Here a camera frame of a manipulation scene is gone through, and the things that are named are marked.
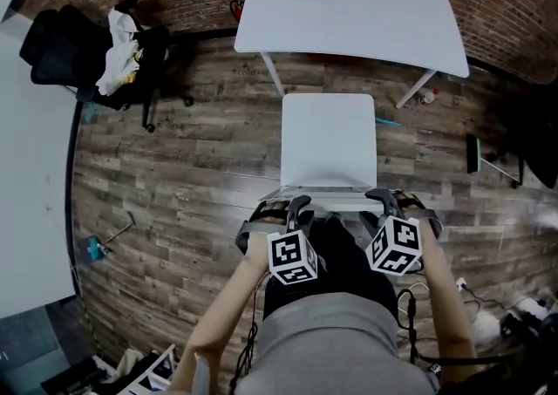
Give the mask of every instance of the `gray shirt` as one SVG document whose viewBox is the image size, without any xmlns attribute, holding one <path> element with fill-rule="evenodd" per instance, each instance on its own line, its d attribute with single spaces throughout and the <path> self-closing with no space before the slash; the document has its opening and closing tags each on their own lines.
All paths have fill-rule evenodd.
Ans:
<svg viewBox="0 0 558 395">
<path fill-rule="evenodd" d="M 397 330 L 391 313 L 368 299 L 348 293 L 305 297 L 265 320 L 252 370 L 235 393 L 435 393 L 434 376 L 398 358 Z"/>
</svg>

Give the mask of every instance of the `black cable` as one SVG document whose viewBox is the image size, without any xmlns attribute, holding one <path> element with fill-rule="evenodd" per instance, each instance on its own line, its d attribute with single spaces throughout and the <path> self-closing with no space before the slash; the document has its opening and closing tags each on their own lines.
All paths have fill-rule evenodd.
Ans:
<svg viewBox="0 0 558 395">
<path fill-rule="evenodd" d="M 427 363 L 430 364 L 439 364 L 439 365 L 496 364 L 496 363 L 502 363 L 504 361 L 507 361 L 510 358 L 515 357 L 515 354 L 502 355 L 498 357 L 485 357 L 485 358 L 431 358 L 431 357 L 426 357 L 424 355 L 421 355 L 416 346 L 417 332 L 414 329 L 414 317 L 417 310 L 417 300 L 415 299 L 415 296 L 412 294 L 412 292 L 409 289 L 402 289 L 401 292 L 399 292 L 397 297 L 398 302 L 399 302 L 399 298 L 405 293 L 408 293 L 409 296 L 411 297 L 409 299 L 409 306 L 407 309 L 407 316 L 409 317 L 409 327 L 406 328 L 402 326 L 399 322 L 398 323 L 400 328 L 409 331 L 409 342 L 411 343 L 411 358 L 410 358 L 411 364 L 415 363 L 416 358 L 420 358 L 423 361 L 426 361 Z"/>
<path fill-rule="evenodd" d="M 233 376 L 233 379 L 231 379 L 229 383 L 230 395 L 235 393 L 235 388 L 236 388 L 236 383 L 238 382 L 238 378 L 240 378 L 241 376 L 245 377 L 246 375 L 248 375 L 248 372 L 252 368 L 252 359 L 254 358 L 254 341 L 255 341 L 255 336 L 258 334 L 258 325 L 257 323 L 255 323 L 255 302 L 256 302 L 258 290 L 262 286 L 263 280 L 267 276 L 269 276 L 269 274 L 270 273 L 267 273 L 262 277 L 262 279 L 260 279 L 260 282 L 257 284 L 254 290 L 254 304 L 252 306 L 252 326 L 248 331 L 246 346 L 244 347 L 244 349 L 242 350 L 241 354 L 238 357 L 238 360 L 236 361 L 235 375 Z"/>
<path fill-rule="evenodd" d="M 463 303 L 464 303 L 465 305 L 467 305 L 468 303 L 476 303 L 476 304 L 477 304 L 477 310 L 476 310 L 476 312 L 474 313 L 474 318 L 473 318 L 473 320 L 471 321 L 471 323 L 474 323 L 474 321 L 477 320 L 477 316 L 478 316 L 479 313 L 480 313 L 480 308 L 481 308 L 480 302 L 479 302 L 478 300 L 476 300 L 476 299 L 473 299 L 473 300 L 470 300 L 470 301 L 464 301 Z"/>
<path fill-rule="evenodd" d="M 515 307 L 517 307 L 520 303 L 522 303 L 523 301 L 526 301 L 528 299 L 533 299 L 534 301 L 536 301 L 534 299 L 534 297 L 531 296 L 525 296 L 523 297 L 519 302 L 514 303 L 514 305 L 512 305 L 511 307 L 505 307 L 504 304 L 502 302 L 498 302 L 496 299 L 483 299 L 482 297 L 478 297 L 476 294 L 473 293 L 473 291 L 467 287 L 464 288 L 465 291 L 467 291 L 471 296 L 473 296 L 475 299 L 477 299 L 478 301 L 484 302 L 484 303 L 495 303 L 496 305 L 498 305 L 500 308 L 502 308 L 504 311 L 508 311 L 508 310 L 513 310 Z"/>
<path fill-rule="evenodd" d="M 473 296 L 475 299 L 484 302 L 484 303 L 495 303 L 496 305 L 498 305 L 499 307 L 501 307 L 503 310 L 506 310 L 507 308 L 504 306 L 504 304 L 502 302 L 498 302 L 496 299 L 483 299 L 482 297 L 478 297 L 476 294 L 473 293 L 473 291 L 467 287 L 464 288 L 464 290 L 469 293 L 471 296 Z"/>
</svg>

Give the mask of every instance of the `table leg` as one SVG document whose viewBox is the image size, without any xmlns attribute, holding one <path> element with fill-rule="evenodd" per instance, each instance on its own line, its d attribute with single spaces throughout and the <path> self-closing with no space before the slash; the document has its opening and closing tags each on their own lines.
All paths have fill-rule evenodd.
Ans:
<svg viewBox="0 0 558 395">
<path fill-rule="evenodd" d="M 421 77 L 415 85 L 412 86 L 411 90 L 395 105 L 396 108 L 401 108 L 407 100 L 412 98 L 412 95 L 417 92 L 422 85 L 424 85 L 428 80 L 434 75 L 436 71 L 428 70 L 425 72 L 424 76 Z"/>
<path fill-rule="evenodd" d="M 269 74 L 271 74 L 271 78 L 273 79 L 274 83 L 276 84 L 277 91 L 281 94 L 281 97 L 285 95 L 285 90 L 282 88 L 281 80 L 279 80 L 279 76 L 277 75 L 276 66 L 273 65 L 273 60 L 267 52 L 260 52 L 262 55 L 263 61 L 265 65 L 268 67 Z"/>
</svg>

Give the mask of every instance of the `leg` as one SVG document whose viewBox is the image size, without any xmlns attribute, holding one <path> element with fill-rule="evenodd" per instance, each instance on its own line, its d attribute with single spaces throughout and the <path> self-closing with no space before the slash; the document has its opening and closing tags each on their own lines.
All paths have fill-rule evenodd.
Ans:
<svg viewBox="0 0 558 395">
<path fill-rule="evenodd" d="M 281 97 L 283 97 L 285 95 L 285 91 L 283 90 L 281 80 L 279 80 L 279 76 L 277 75 L 276 66 L 273 65 L 273 60 L 271 60 L 271 57 L 267 52 L 260 52 L 260 54 L 262 55 L 265 65 L 268 67 L 271 78 L 276 84 L 277 91 L 279 91 L 279 94 L 281 95 Z"/>
<path fill-rule="evenodd" d="M 395 105 L 396 108 L 401 108 L 407 100 L 412 98 L 412 95 L 417 92 L 422 85 L 424 85 L 428 80 L 434 75 L 436 71 L 428 70 L 425 72 L 424 76 L 421 77 L 418 82 L 412 86 L 411 90 L 407 92 L 407 94 Z"/>
<path fill-rule="evenodd" d="M 155 130 L 155 126 L 147 124 L 147 120 L 149 119 L 149 107 L 151 106 L 151 97 L 152 96 L 149 96 L 149 98 L 147 98 L 146 101 L 143 103 L 143 109 L 141 112 L 141 126 L 145 128 L 149 133 L 153 133 L 153 131 Z"/>
<path fill-rule="evenodd" d="M 329 235 L 334 235 L 335 238 L 329 238 L 328 241 Z M 334 272 L 337 271 L 337 256 L 343 256 L 343 254 L 336 254 L 336 252 L 338 253 L 339 251 L 344 251 L 349 253 L 353 247 L 360 251 L 358 246 L 355 244 L 354 238 L 339 221 L 328 221 L 328 223 L 314 223 L 310 232 L 309 240 L 316 253 L 324 257 L 324 260 L 328 262 L 328 265 L 326 265 L 327 271 L 323 268 L 322 262 L 318 260 L 318 278 L 316 280 L 295 283 L 292 285 L 283 285 L 272 276 L 265 289 L 265 304 L 263 306 L 264 319 L 275 310 L 306 296 L 342 290 L 338 288 L 336 283 L 338 281 L 342 281 L 343 278 L 337 275 L 334 276 Z M 329 246 L 331 243 L 335 243 L 339 246 L 339 248 L 330 248 Z"/>
<path fill-rule="evenodd" d="M 365 252 L 337 218 L 325 223 L 323 239 L 326 243 L 320 246 L 327 254 L 324 259 L 330 278 L 328 292 L 351 293 L 378 302 L 398 319 L 393 285 L 385 274 L 371 270 Z"/>
<path fill-rule="evenodd" d="M 347 262 L 367 263 L 364 251 L 336 217 L 322 223 L 314 222 L 309 241 L 317 254 L 326 261 L 328 270 L 346 268 Z"/>
</svg>

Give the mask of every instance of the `hand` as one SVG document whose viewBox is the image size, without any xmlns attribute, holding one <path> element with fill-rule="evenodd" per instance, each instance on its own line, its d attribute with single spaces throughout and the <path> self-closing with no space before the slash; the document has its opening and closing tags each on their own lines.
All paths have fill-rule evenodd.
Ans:
<svg viewBox="0 0 558 395">
<path fill-rule="evenodd" d="M 396 192 L 394 195 L 396 200 L 405 200 L 407 198 L 413 198 L 413 199 L 417 199 L 417 197 L 415 197 L 413 194 L 410 194 L 408 192 L 404 192 L 404 191 L 399 191 Z M 405 212 L 407 212 L 408 210 L 411 209 L 419 209 L 419 206 L 417 206 L 416 204 L 411 204 L 411 206 L 407 206 L 406 208 L 402 208 L 401 212 L 403 212 L 403 215 L 405 215 Z M 430 225 L 430 222 L 426 219 L 423 218 L 421 220 L 419 220 L 420 223 L 420 236 L 421 238 L 425 238 L 425 236 L 432 236 L 434 239 L 436 238 L 434 236 L 434 232 L 432 231 L 432 226 Z"/>
<path fill-rule="evenodd" d="M 266 210 L 286 210 L 289 205 L 288 201 L 278 201 L 267 204 L 263 207 L 262 212 Z M 259 220 L 260 223 L 285 224 L 285 220 L 275 217 L 264 217 Z M 261 232 L 252 232 L 248 238 L 248 250 L 244 256 L 244 260 L 250 265 L 255 266 L 261 272 L 268 270 L 269 266 L 269 249 L 268 235 Z"/>
</svg>

